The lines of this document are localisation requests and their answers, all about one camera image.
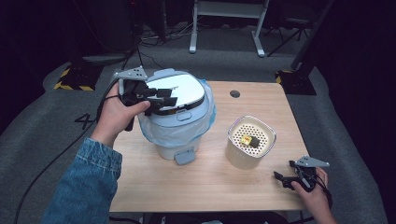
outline hand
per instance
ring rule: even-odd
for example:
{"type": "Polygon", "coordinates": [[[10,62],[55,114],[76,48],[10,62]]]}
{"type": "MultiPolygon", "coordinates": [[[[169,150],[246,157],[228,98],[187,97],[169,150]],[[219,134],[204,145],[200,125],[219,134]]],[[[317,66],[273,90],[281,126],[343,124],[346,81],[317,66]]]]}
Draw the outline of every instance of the hand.
{"type": "MultiPolygon", "coordinates": [[[[326,172],[323,169],[317,167],[317,174],[318,177],[323,180],[324,185],[327,186],[328,177],[326,172]]],[[[303,199],[306,209],[308,209],[308,211],[312,214],[317,223],[336,223],[334,217],[332,216],[332,212],[330,211],[326,194],[321,186],[316,184],[315,188],[308,193],[296,181],[291,182],[291,184],[303,199]]]]}
{"type": "MultiPolygon", "coordinates": [[[[117,82],[108,93],[107,97],[119,94],[117,82]]],[[[98,124],[91,138],[108,146],[113,147],[118,134],[122,132],[137,114],[144,112],[150,106],[149,101],[140,102],[132,106],[125,106],[119,97],[106,99],[98,124]]]]}

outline perforated basket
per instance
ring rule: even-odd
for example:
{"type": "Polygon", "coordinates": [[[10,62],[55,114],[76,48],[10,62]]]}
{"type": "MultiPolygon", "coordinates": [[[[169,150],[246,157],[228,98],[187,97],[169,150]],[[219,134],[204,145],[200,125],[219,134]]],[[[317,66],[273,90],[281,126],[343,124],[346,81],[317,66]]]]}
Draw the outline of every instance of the perforated basket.
{"type": "Polygon", "coordinates": [[[252,169],[274,146],[276,133],[268,125],[251,116],[238,119],[228,131],[226,156],[232,165],[239,169],[252,169]],[[245,135],[260,140],[257,147],[241,143],[245,135]]]}

